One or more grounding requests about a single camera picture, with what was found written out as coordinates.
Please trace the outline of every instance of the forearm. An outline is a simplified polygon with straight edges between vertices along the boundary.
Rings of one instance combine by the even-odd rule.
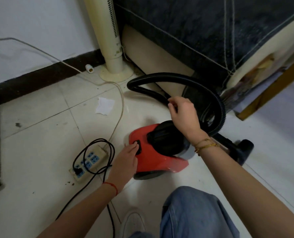
[[[62,214],[38,238],[85,237],[97,217],[115,195],[115,188],[108,184],[101,185],[80,203]]]
[[[221,148],[200,156],[253,237],[294,237],[294,214]]]

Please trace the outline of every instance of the black vacuum wand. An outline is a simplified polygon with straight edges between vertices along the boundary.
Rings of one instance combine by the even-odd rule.
[[[168,95],[165,97],[155,91],[140,87],[140,85],[143,84],[156,82],[174,82],[186,86],[191,86],[206,95],[211,101],[210,108],[214,115],[212,115],[212,112],[210,112],[206,113],[205,116],[202,117],[202,120],[205,121],[200,121],[201,129],[203,129],[203,131],[205,131],[217,142],[226,147],[232,159],[234,159],[240,165],[244,164],[244,162],[247,160],[248,156],[252,152],[254,144],[249,140],[242,140],[238,145],[236,145],[231,140],[225,138],[218,133],[225,122],[226,112],[223,101],[212,87],[210,87],[208,84],[204,84],[203,82],[195,78],[175,73],[154,73],[144,75],[130,80],[127,83],[127,87],[131,91],[146,94],[150,97],[155,98],[161,103],[168,105]]]

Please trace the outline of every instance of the beige tower fan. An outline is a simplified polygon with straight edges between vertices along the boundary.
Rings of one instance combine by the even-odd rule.
[[[133,74],[133,68],[122,58],[113,0],[84,0],[89,18],[106,65],[100,71],[101,79],[121,82]]]

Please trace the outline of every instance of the hand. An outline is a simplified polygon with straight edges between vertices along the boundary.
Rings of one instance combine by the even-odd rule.
[[[120,193],[125,184],[133,177],[137,170],[137,158],[135,157],[139,145],[137,142],[125,145],[123,150],[117,155],[110,170],[106,182],[116,185]]]
[[[200,128],[197,111],[189,99],[176,96],[169,98],[168,101],[170,102],[168,107],[174,125],[192,145],[208,138],[208,135]]]

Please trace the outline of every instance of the coiled black cord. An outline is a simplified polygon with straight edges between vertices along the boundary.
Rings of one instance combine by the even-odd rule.
[[[100,143],[100,142],[103,142],[103,143],[106,143],[106,144],[108,144],[109,145],[109,149],[110,149],[110,153],[109,153],[109,159],[108,159],[108,162],[107,162],[107,165],[106,166],[104,166],[104,167],[102,167],[102,168],[100,168],[97,172],[92,172],[92,171],[90,171],[87,167],[86,167],[86,165],[85,165],[85,154],[86,154],[86,151],[87,151],[87,149],[90,147],[90,146],[92,146],[93,144],[96,144],[96,143]],[[109,167],[112,167],[112,165],[111,165],[111,163],[112,163],[112,161],[113,161],[113,159],[114,159],[114,156],[115,156],[115,148],[114,148],[114,146],[109,142],[109,141],[107,141],[106,139],[96,139],[96,140],[94,140],[94,141],[92,141],[92,142],[90,142],[78,155],[77,155],[77,157],[74,159],[74,161],[73,161],[73,165],[72,165],[72,167],[73,167],[73,169],[74,170],[76,170],[76,168],[75,168],[75,162],[76,162],[76,160],[77,160],[77,158],[81,155],[83,153],[83,163],[84,163],[84,168],[86,169],[86,171],[87,172],[89,172],[89,173],[91,173],[91,174],[93,174],[93,177],[89,180],[89,182],[83,187],[83,188],[81,188],[81,190],[79,191],[79,192],[77,192],[69,201],[68,201],[68,203],[64,206],[64,208],[61,210],[61,212],[59,213],[59,215],[58,215],[58,217],[55,219],[55,220],[57,220],[61,215],[62,215],[62,213],[64,212],[64,210],[66,209],[66,207],[71,203],[71,201],[79,194],[79,193],[81,193],[89,184],[90,184],[90,182],[95,178],[95,176],[96,175],[99,175],[99,174],[101,174],[101,173],[104,173],[104,176],[103,176],[103,182],[105,182],[105,176],[106,176],[106,172],[107,172],[107,169],[109,168]],[[114,220],[113,220],[113,217],[112,217],[112,213],[111,213],[111,211],[110,211],[110,208],[109,208],[109,205],[107,205],[107,210],[108,210],[108,213],[109,213],[109,217],[110,217],[110,220],[111,220],[111,222],[112,222],[112,226],[113,226],[113,238],[115,238],[115,225],[114,225]]]
[[[180,83],[186,86],[191,86],[197,89],[198,91],[205,93],[205,95],[207,95],[211,99],[212,110],[214,110],[214,120],[211,125],[208,125],[208,123],[206,122],[205,123],[200,122],[201,128],[209,136],[213,136],[220,131],[226,118],[225,106],[220,96],[216,93],[216,91],[212,87],[210,87],[210,85],[205,84],[195,78],[182,75],[182,74],[154,73],[154,74],[148,74],[148,75],[144,75],[144,76],[130,80],[127,83],[127,88],[131,91],[135,91],[141,94],[146,94],[160,101],[164,105],[168,105],[169,102],[167,100],[167,97],[164,97],[155,91],[139,87],[140,85],[154,83],[154,82]]]

